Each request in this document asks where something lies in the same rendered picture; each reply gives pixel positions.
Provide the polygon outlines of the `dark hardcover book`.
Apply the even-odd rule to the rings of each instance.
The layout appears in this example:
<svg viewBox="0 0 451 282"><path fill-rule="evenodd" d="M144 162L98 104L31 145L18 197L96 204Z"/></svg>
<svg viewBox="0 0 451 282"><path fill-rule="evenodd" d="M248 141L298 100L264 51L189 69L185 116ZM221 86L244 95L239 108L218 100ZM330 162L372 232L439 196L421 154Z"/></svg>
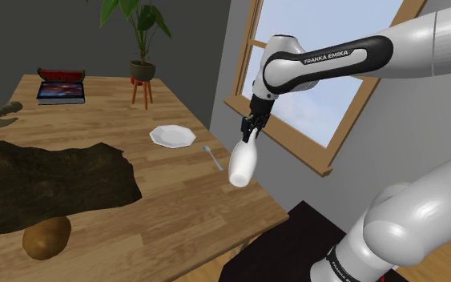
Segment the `dark hardcover book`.
<svg viewBox="0 0 451 282"><path fill-rule="evenodd" d="M84 104L84 87L77 82L42 82L36 99L39 105Z"/></svg>

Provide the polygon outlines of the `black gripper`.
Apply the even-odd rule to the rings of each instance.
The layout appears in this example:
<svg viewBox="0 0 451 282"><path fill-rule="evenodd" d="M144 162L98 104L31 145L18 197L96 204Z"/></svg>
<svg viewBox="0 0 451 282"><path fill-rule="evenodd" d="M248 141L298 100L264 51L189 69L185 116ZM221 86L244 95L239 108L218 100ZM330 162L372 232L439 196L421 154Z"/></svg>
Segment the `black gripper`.
<svg viewBox="0 0 451 282"><path fill-rule="evenodd" d="M248 143L251 135L255 138L257 136L254 130L258 130L259 127L264 127L270 117L274 100L266 100L252 96L250 102L251 114L248 117L242 118L241 132L243 133L242 141Z"/></svg>

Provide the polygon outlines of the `potted plant on wooden stool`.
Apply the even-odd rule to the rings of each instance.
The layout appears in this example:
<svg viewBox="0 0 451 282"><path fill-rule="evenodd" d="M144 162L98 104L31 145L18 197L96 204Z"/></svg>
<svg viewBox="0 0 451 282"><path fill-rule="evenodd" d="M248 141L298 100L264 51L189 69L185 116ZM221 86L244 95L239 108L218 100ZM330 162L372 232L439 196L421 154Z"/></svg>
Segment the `potted plant on wooden stool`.
<svg viewBox="0 0 451 282"><path fill-rule="evenodd" d="M155 64L148 62L151 42L157 30L161 30L168 38L171 32L165 23L160 10L148 0L148 4L141 4L141 0L102 0L100 26L103 26L114 10L118 7L135 32L139 60L130 61L131 81L133 84L131 103L135 103L138 86L143 87L143 102L147 110L148 104L153 103L151 80L155 77Z"/></svg>

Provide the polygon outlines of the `watermelon slice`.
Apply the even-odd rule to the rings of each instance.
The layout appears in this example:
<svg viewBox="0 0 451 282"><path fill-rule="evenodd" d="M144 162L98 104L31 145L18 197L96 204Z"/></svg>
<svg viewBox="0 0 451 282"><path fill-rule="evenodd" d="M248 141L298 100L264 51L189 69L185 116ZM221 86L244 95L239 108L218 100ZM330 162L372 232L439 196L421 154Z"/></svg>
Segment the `watermelon slice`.
<svg viewBox="0 0 451 282"><path fill-rule="evenodd" d="M85 70L51 70L39 67L37 72L45 82L81 83L86 76Z"/></svg>

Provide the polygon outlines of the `white octagonal plate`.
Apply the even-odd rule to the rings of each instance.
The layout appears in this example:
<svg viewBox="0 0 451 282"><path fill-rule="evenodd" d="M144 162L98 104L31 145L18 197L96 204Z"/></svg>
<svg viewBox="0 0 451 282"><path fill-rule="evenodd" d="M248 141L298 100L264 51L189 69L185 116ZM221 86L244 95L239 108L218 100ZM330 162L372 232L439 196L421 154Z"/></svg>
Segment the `white octagonal plate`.
<svg viewBox="0 0 451 282"><path fill-rule="evenodd" d="M157 126L149 133L153 143L171 149L188 147L196 139L195 134L186 127L179 125Z"/></svg>

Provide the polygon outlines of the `dark robot stand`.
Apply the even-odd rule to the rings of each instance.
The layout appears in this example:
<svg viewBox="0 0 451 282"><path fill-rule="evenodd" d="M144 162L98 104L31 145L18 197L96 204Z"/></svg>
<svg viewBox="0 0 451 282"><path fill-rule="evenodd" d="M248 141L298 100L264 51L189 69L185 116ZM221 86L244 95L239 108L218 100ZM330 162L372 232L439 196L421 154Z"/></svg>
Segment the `dark robot stand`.
<svg viewBox="0 0 451 282"><path fill-rule="evenodd" d="M340 228L304 201L288 215L227 262L218 282L364 282L340 262Z"/></svg>

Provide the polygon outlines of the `wooden framed window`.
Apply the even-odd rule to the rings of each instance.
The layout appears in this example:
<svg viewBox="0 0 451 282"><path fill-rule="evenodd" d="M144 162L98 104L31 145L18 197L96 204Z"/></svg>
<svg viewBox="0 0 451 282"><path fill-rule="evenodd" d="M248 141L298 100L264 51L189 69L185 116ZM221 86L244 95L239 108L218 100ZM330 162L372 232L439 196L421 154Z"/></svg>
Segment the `wooden framed window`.
<svg viewBox="0 0 451 282"><path fill-rule="evenodd" d="M269 36L294 32L306 50L353 36L371 34L415 18L427 0L242 0L249 2L232 96L224 102L242 116L251 113L252 82ZM262 132L316 174L325 177L379 80L343 77L319 82L310 90L281 95Z"/></svg>

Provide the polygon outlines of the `dark brown cloth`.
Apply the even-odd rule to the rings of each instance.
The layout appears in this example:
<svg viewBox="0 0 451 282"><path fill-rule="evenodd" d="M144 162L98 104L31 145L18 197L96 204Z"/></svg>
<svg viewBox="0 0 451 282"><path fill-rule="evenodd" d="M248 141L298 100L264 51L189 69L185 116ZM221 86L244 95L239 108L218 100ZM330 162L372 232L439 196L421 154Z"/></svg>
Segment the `dark brown cloth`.
<svg viewBox="0 0 451 282"><path fill-rule="evenodd" d="M141 197L132 165L105 143L48 151L0 141L0 235Z"/></svg>

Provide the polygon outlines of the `wooden table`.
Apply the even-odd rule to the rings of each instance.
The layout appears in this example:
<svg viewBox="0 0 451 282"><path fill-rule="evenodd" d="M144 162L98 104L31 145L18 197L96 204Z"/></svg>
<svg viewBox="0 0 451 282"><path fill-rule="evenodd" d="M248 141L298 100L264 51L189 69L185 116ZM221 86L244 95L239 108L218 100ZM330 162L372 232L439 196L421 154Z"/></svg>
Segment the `wooden table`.
<svg viewBox="0 0 451 282"><path fill-rule="evenodd" d="M12 97L23 108L0 140L47 150L109 144L132 164L142 198L73 215L68 245L48 260L26 254L21 232L0 235L0 282L170 282L288 218L256 181L229 183L228 150L161 80L151 82L147 110L131 103L127 78L88 76L83 105L51 107L37 104L40 82L22 76ZM189 128L196 139L157 145L149 133L162 125Z"/></svg>

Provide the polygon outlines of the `white bottle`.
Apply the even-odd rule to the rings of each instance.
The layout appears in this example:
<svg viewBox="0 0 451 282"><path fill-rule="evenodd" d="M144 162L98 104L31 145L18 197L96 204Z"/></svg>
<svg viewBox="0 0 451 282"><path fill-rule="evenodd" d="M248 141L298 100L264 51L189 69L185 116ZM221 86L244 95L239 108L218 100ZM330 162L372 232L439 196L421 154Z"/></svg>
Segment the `white bottle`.
<svg viewBox="0 0 451 282"><path fill-rule="evenodd" d="M229 161L229 182L236 187L246 187L256 169L258 153L256 149L256 133L254 129L247 142L240 140L232 151Z"/></svg>

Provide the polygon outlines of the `silver spoon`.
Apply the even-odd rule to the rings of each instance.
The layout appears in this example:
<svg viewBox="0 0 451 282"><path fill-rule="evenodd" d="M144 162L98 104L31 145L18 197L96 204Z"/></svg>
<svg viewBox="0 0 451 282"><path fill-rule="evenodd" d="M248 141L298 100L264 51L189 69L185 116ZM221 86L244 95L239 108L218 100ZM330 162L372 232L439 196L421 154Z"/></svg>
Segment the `silver spoon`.
<svg viewBox="0 0 451 282"><path fill-rule="evenodd" d="M203 151L206 151L213 159L215 165L222 171L223 170L223 166L219 163L219 161L217 160L217 158L213 155L211 148L207 145L203 145L202 146Z"/></svg>

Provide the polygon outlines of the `brown potato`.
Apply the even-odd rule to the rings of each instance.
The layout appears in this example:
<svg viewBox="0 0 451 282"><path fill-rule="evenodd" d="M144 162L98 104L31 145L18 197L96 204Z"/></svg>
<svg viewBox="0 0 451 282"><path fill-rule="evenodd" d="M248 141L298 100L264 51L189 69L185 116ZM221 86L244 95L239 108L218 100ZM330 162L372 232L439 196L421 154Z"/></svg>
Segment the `brown potato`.
<svg viewBox="0 0 451 282"><path fill-rule="evenodd" d="M44 220L25 229L22 247L34 260L48 260L62 252L71 233L70 220L65 216Z"/></svg>

